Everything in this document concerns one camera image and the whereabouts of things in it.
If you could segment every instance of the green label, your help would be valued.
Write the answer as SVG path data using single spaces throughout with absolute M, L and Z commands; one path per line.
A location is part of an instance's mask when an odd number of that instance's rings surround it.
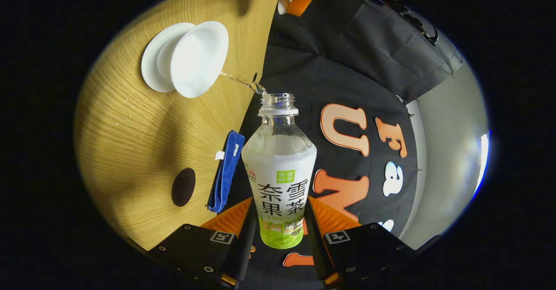
M 295 170 L 291 171 L 277 171 L 276 172 L 276 183 L 291 183 L 295 180 Z
M 274 224 L 258 217 L 262 242 L 274 249 L 289 249 L 303 239 L 303 215 L 285 223 Z

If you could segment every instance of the orange object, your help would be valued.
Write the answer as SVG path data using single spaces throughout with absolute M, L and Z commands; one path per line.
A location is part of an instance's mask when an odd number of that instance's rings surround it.
M 369 155 L 369 138 L 361 135 L 359 138 L 340 134 L 334 128 L 337 119 L 354 122 L 359 128 L 367 128 L 367 116 L 362 108 L 352 109 L 341 104 L 327 104 L 320 113 L 320 128 L 328 141 L 335 145 L 361 151 L 364 157 Z
M 300 256 L 299 253 L 290 253 L 282 262 L 284 267 L 292 267 L 292 266 L 310 266 L 314 265 L 314 261 L 312 256 Z
M 405 139 L 404 135 L 401 133 L 400 124 L 396 124 L 395 126 L 386 124 L 382 122 L 380 118 L 375 118 L 375 122 L 377 123 L 381 140 L 385 143 L 387 138 L 390 138 L 388 146 L 393 150 L 400 150 L 400 157 L 407 157 L 407 148 L 405 148 Z
M 249 199 L 234 205 L 226 211 L 223 211 L 217 215 L 217 217 L 214 217 L 210 221 L 201 225 L 201 227 L 212 229 L 213 231 L 234 233 L 237 237 L 239 237 L 252 199 L 253 197 L 250 197 Z
M 330 275 L 328 278 L 326 278 L 324 280 L 324 283 L 326 284 L 326 286 L 329 286 L 331 284 L 335 284 L 336 282 L 338 282 L 338 280 L 340 280 L 340 277 L 338 276 L 338 273 L 334 273 L 334 274 Z
M 313 197 L 307 197 L 307 199 L 311 202 L 314 218 L 316 219 L 321 237 L 324 237 L 326 233 L 344 231 L 361 226 L 357 221 L 343 215 L 335 208 L 322 203 L 320 200 L 314 199 Z
M 350 181 L 348 179 L 330 177 L 326 174 L 324 169 L 319 169 L 314 174 L 313 191 L 315 193 L 322 193 L 325 190 L 336 192 L 318 197 L 316 198 L 317 201 L 353 219 L 353 221 L 358 221 L 359 218 L 348 212 L 345 208 L 367 197 L 369 191 L 369 178 L 367 176 L 362 176 L 358 181 Z
M 301 16 L 312 0 L 291 0 L 290 6 L 286 13 Z
M 303 235 L 308 235 L 309 231 L 307 230 L 307 223 L 305 222 L 305 219 L 303 219 Z

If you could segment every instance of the white saucer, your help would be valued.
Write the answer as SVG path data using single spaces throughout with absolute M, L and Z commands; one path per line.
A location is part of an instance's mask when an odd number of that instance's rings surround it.
M 157 59 L 160 50 L 171 39 L 179 37 L 194 28 L 192 23 L 177 23 L 165 28 L 151 40 L 141 59 L 141 73 L 143 79 L 150 88 L 157 92 L 172 92 L 175 90 L 171 80 L 164 79 L 157 68 Z

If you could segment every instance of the orange gripper pad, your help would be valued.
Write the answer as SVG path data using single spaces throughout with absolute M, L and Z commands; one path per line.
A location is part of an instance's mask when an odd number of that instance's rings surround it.
M 242 231 L 243 223 L 247 211 L 249 210 L 249 205 L 251 205 L 253 197 L 246 199 L 233 207 L 223 211 L 210 221 L 207 221 L 202 228 L 212 229 L 213 231 L 224 231 L 226 233 L 234 233 L 237 237 L 240 236 Z
M 344 231 L 346 229 L 361 226 L 357 221 L 343 215 L 338 210 L 321 201 L 308 197 L 311 207 L 316 219 L 318 230 L 320 230 L 321 237 L 326 233 L 333 233 L 336 231 Z

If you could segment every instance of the plastic bottle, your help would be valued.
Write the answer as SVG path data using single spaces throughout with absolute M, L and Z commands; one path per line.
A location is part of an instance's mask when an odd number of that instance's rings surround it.
M 316 147 L 294 122 L 292 94 L 262 97 L 262 125 L 245 144 L 242 159 L 257 207 L 262 241 L 288 249 L 303 238 L 303 213 Z

